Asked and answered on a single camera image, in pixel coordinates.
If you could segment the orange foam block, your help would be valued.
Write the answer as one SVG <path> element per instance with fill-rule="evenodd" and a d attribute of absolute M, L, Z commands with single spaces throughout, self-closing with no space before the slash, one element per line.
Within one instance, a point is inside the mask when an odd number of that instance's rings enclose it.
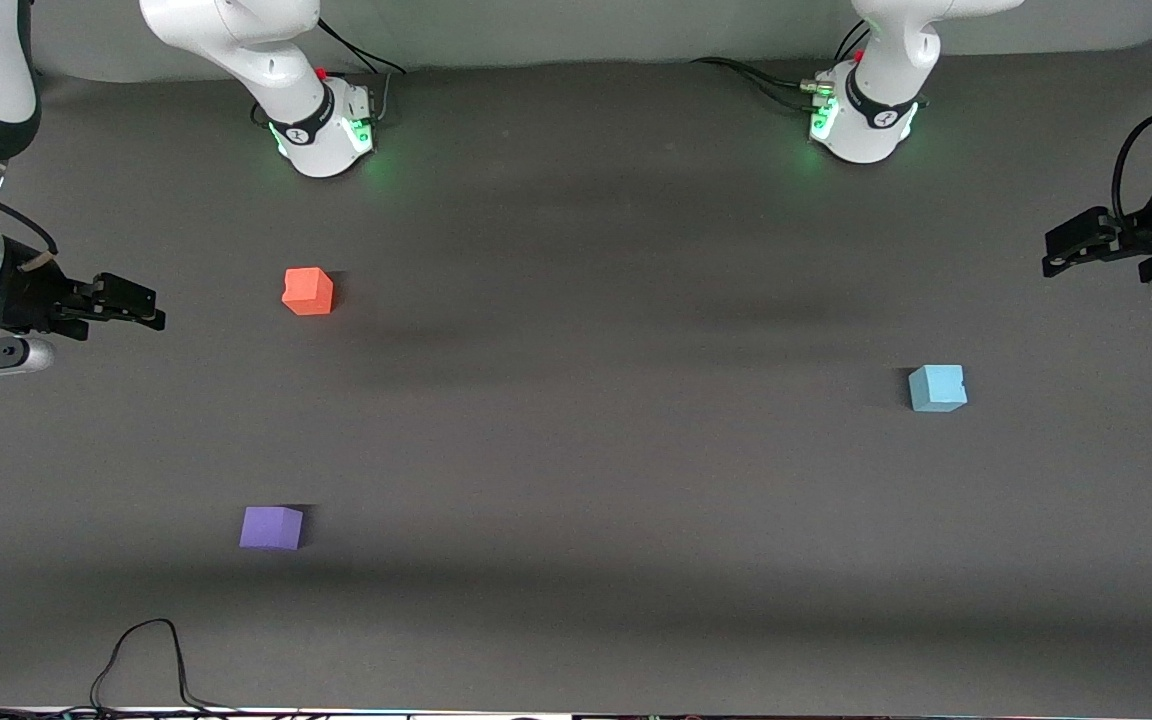
<path fill-rule="evenodd" d="M 321 316 L 332 313 L 335 285 L 320 266 L 296 266 L 285 270 L 285 306 L 297 316 Z"/>

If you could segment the light blue foam block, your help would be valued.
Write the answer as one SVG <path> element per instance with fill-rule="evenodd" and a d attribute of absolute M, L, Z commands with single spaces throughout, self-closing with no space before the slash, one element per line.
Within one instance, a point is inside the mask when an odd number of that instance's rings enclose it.
<path fill-rule="evenodd" d="M 968 404 L 964 367 L 957 364 L 919 366 L 908 387 L 915 414 L 952 414 Z"/>

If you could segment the purple foam block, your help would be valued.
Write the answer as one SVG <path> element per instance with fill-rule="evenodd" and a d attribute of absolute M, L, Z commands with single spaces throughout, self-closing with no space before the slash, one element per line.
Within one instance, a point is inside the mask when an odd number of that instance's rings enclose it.
<path fill-rule="evenodd" d="M 293 552 L 301 547 L 305 511 L 288 506 L 248 506 L 238 529 L 238 548 Z"/>

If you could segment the dark grey table mat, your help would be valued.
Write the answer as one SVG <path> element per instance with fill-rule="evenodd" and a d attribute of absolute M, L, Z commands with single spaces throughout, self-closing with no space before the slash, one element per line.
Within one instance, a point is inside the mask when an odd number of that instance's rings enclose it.
<path fill-rule="evenodd" d="M 0 705 L 169 617 L 229 706 L 1152 717 L 1152 302 L 1041 274 L 1152 44 L 925 92 L 851 167 L 714 67 L 414 71 L 312 181 L 236 82 L 55 83 L 3 199 L 168 323 L 0 378 Z"/>

